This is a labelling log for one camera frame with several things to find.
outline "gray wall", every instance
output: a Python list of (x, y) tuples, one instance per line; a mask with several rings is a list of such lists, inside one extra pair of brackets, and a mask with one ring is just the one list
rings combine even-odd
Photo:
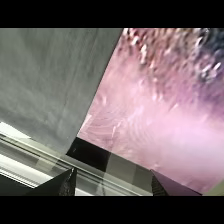
[(66, 153), (121, 30), (0, 29), (0, 120)]

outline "display panel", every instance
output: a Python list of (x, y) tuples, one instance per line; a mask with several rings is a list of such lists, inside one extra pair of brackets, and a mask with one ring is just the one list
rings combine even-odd
[(125, 28), (78, 137), (204, 193), (224, 178), (223, 28)]

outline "screen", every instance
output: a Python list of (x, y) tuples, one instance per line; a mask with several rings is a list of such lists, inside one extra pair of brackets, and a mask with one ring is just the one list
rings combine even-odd
[(223, 28), (125, 28), (78, 137), (208, 191), (224, 178), (223, 59)]

